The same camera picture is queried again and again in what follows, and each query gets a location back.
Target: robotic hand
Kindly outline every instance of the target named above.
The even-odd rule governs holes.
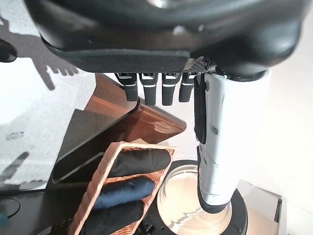
[[[195,86],[199,200],[220,212],[253,147],[269,71],[297,45],[309,0],[25,0],[48,49],[89,72],[114,72],[128,100],[137,73],[148,104]]]

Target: folded cloth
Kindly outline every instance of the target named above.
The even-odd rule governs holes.
[[[155,187],[153,180],[139,176],[105,185],[93,205],[93,210],[106,209],[149,196]]]
[[[81,230],[81,235],[109,235],[143,215],[143,202],[135,201],[120,204],[105,210],[91,211]]]
[[[165,149],[139,149],[120,152],[109,172],[109,178],[146,174],[165,169],[171,156]]]

